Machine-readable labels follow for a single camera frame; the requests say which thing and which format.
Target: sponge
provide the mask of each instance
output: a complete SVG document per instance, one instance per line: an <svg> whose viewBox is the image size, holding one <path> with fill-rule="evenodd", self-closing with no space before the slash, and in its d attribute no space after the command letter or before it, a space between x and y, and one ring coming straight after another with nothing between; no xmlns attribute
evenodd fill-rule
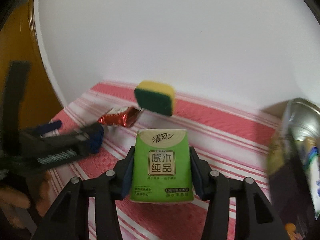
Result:
<svg viewBox="0 0 320 240"><path fill-rule="evenodd" d="M134 95L141 108L171 116L174 111L174 88L170 85L142 81L134 90Z"/></svg>

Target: finger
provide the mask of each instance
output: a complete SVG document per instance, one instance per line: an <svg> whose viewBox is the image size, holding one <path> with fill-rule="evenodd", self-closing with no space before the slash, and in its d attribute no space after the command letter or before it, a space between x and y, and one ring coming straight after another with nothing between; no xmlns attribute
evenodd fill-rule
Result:
<svg viewBox="0 0 320 240"><path fill-rule="evenodd" d="M7 218L7 220L9 221L9 223L15 227L15 228L25 228L25 226L23 225L23 223L21 222L21 220L18 217L17 212L15 211L14 207L12 205L9 205L7 203L4 202L0 202L0 207L3 211L3 214L5 215L5 217Z"/></svg>
<svg viewBox="0 0 320 240"><path fill-rule="evenodd" d="M40 188L39 188L39 196L41 198L48 198L48 193L49 193L49 182L44 180L41 185L40 185Z"/></svg>
<svg viewBox="0 0 320 240"><path fill-rule="evenodd" d="M9 186L0 188L0 200L20 208L30 207L30 200L28 197L22 192Z"/></svg>
<svg viewBox="0 0 320 240"><path fill-rule="evenodd" d="M50 181L51 180L51 175L50 175L49 171L46 171L44 173L44 180L46 180L46 181Z"/></svg>
<svg viewBox="0 0 320 240"><path fill-rule="evenodd" d="M36 209L41 217L44 217L50 207L49 199L40 198L36 204Z"/></svg>

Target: red foil package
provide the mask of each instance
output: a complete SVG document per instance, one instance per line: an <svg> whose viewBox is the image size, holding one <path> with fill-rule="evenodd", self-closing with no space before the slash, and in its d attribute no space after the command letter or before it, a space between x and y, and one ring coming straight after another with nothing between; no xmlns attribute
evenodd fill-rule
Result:
<svg viewBox="0 0 320 240"><path fill-rule="evenodd" d="M98 123L103 125L119 125L131 127L136 122L140 110L133 106L114 107L98 119Z"/></svg>

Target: pink and white striped cloth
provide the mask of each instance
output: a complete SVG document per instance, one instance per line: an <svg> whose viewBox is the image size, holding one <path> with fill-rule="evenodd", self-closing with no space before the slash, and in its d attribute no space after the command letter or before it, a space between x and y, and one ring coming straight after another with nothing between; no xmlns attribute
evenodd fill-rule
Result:
<svg viewBox="0 0 320 240"><path fill-rule="evenodd" d="M137 106L135 85L101 82L58 113L59 132L92 123L114 106ZM51 200L74 176L91 179L123 159L134 146L136 133L146 128L187 129L189 144L212 169L228 178L252 177L269 196L266 176L268 143L279 120L261 112L243 111L220 103L177 93L172 117L144 111L132 128L111 128L104 136L100 152L87 159L51 170ZM124 240L196 240L201 238L208 202L195 198L185 205L163 206L117 201L117 212ZM235 201L229 209L228 239L234 239ZM89 234L96 240L94 200L89 203Z"/></svg>

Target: white wall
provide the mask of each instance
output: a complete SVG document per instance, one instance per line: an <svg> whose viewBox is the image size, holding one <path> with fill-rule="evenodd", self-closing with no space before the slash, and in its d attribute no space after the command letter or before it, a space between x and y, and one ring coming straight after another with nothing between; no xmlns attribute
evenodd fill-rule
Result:
<svg viewBox="0 0 320 240"><path fill-rule="evenodd" d="M320 26L303 0L35 0L35 14L64 103L103 79L262 109L320 102Z"/></svg>

